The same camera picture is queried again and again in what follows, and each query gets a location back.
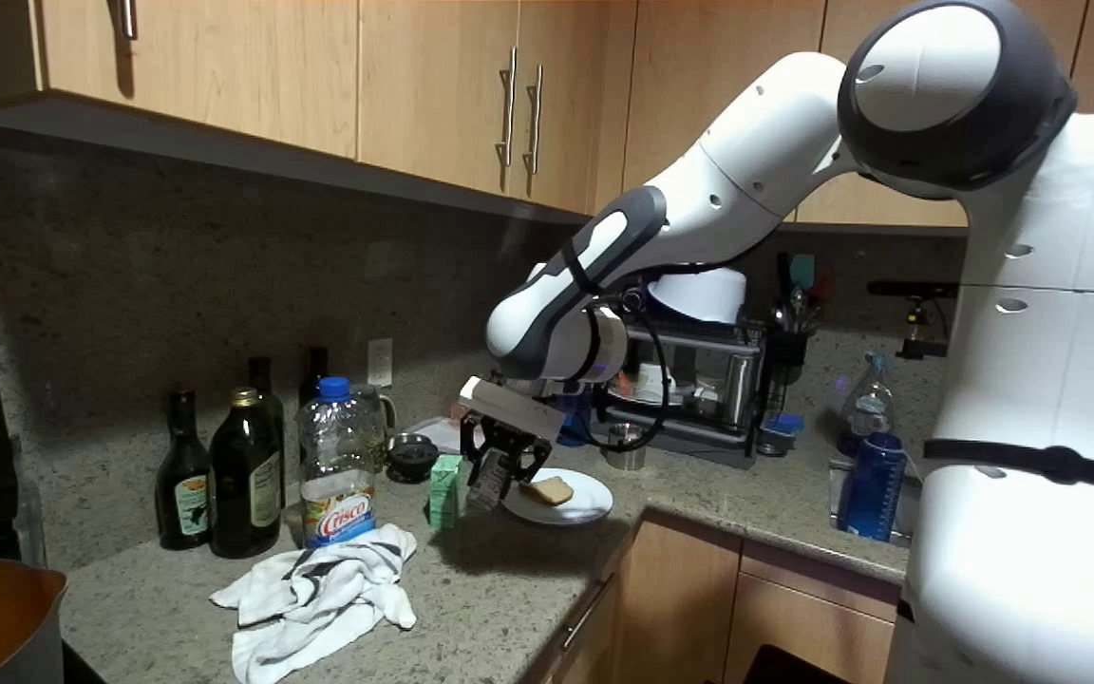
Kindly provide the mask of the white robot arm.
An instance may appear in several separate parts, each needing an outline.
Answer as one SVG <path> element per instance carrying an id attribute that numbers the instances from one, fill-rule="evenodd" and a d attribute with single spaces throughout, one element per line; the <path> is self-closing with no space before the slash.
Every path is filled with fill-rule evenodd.
<path id="1" fill-rule="evenodd" d="M 838 173 L 970 226 L 884 681 L 1094 684 L 1094 115 L 1018 0 L 912 0 L 852 57 L 779 57 L 498 301 L 485 350 L 605 385 L 625 333 L 595 295 L 723 264 Z"/>

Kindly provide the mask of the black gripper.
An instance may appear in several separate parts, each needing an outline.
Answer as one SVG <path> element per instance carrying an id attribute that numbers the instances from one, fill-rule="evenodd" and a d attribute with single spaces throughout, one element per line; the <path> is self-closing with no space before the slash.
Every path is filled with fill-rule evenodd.
<path id="1" fill-rule="evenodd" d="M 460 387 L 460 451 L 470 462 L 466 489 L 475 482 L 475 466 L 491 448 L 514 457 L 514 473 L 528 482 L 551 457 L 551 443 L 561 430 L 561 413 L 531 395 L 500 387 L 482 375 L 466 375 Z"/>

